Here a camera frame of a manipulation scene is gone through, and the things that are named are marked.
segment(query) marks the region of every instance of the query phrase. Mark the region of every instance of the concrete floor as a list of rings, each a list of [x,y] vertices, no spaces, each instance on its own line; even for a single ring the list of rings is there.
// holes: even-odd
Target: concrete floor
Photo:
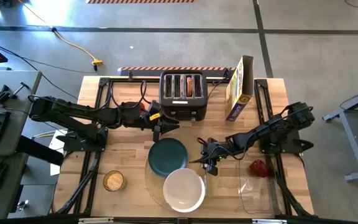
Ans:
[[[85,0],[33,0],[31,4],[55,26],[257,28],[252,0],[103,5],[85,4]],[[265,29],[358,30],[358,8],[342,0],[259,0],[259,4]],[[0,26],[26,25],[44,24],[21,5],[0,10]],[[115,75],[119,67],[126,66],[233,67],[244,54],[255,57],[255,76],[266,77],[258,34],[62,34],[104,61],[98,74],[34,64],[51,81],[74,95],[78,94],[84,75]],[[358,181],[347,184],[343,178],[344,174],[358,171],[357,162],[342,125],[326,124],[319,119],[358,93],[358,35],[268,34],[266,40],[273,75],[285,79],[290,102],[304,101],[314,106],[317,119],[310,128],[301,131],[301,136],[314,142],[314,148],[305,152],[304,160],[315,213],[324,218],[358,221]],[[0,31],[0,44],[23,57],[92,72],[91,59],[86,54],[59,41],[51,32]],[[9,63],[0,67],[30,70],[20,59],[7,57]],[[37,94],[51,93],[72,100],[43,80]],[[30,121],[24,135],[49,130],[46,125]]]

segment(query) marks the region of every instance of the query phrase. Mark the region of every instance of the teal bowl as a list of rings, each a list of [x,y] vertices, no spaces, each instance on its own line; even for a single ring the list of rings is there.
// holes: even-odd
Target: teal bowl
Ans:
[[[185,168],[188,161],[186,147],[178,140],[165,138],[154,143],[149,151],[150,168],[161,177]]]

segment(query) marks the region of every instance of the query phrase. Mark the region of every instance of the gray desk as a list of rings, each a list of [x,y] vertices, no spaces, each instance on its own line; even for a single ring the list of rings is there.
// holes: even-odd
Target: gray desk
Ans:
[[[30,103],[27,96],[37,91],[40,79],[41,74],[35,71],[0,71],[0,89],[5,84],[14,91],[20,86],[20,82],[24,82],[30,87],[30,90],[22,89],[18,94],[18,99],[8,100],[5,106],[29,112]],[[4,161],[9,164],[9,168],[4,179],[4,185],[0,190],[0,219],[5,219],[14,206],[13,203],[28,157],[24,153],[14,153],[27,115],[20,111],[10,112],[12,113],[11,118],[0,143],[0,162],[5,156],[10,155]]]

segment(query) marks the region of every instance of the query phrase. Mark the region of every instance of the wooden tabletop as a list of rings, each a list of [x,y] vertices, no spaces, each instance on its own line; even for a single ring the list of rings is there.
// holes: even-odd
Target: wooden tabletop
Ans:
[[[84,77],[78,103],[94,106],[100,77]],[[270,78],[268,86],[273,106],[273,113],[277,114],[288,104],[284,80]],[[140,97],[140,83],[115,83],[114,97],[117,102],[138,101]],[[186,133],[203,139],[224,137],[238,132],[247,132],[259,125],[255,98],[252,98],[240,117],[235,122],[224,121],[224,94],[226,85],[219,85],[208,102],[206,117],[203,121],[181,121],[180,128],[173,133]],[[158,100],[158,84],[148,83],[146,98]],[[267,213],[246,212],[238,196],[237,161],[228,158],[218,163],[219,184],[211,198],[206,198],[203,204],[194,212],[178,213],[160,206],[149,194],[145,185],[145,163],[149,149],[153,144],[152,131],[141,131],[135,128],[118,128],[109,130],[108,145],[102,154],[98,171],[96,189],[94,193],[92,216],[95,217],[198,217],[198,218],[264,218],[271,217]],[[260,157],[258,142],[247,152],[246,158]],[[62,165],[58,179],[54,208],[55,210],[70,198],[76,189],[81,173],[84,152],[74,152]],[[288,188],[306,211],[313,213],[310,193],[306,181],[305,171],[300,159],[292,154],[282,154],[282,160]],[[103,187],[103,177],[110,170],[119,170],[127,180],[124,190],[108,192]],[[261,196],[260,185],[253,183],[253,191]],[[88,187],[83,196],[82,209],[86,204]]]

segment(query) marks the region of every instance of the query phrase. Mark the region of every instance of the warning tape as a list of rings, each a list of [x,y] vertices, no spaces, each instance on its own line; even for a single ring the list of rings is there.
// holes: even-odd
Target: warning tape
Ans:
[[[119,70],[201,70],[201,71],[223,71],[225,67],[122,67]]]
[[[88,0],[89,4],[125,4],[125,3],[191,3],[196,0]]]

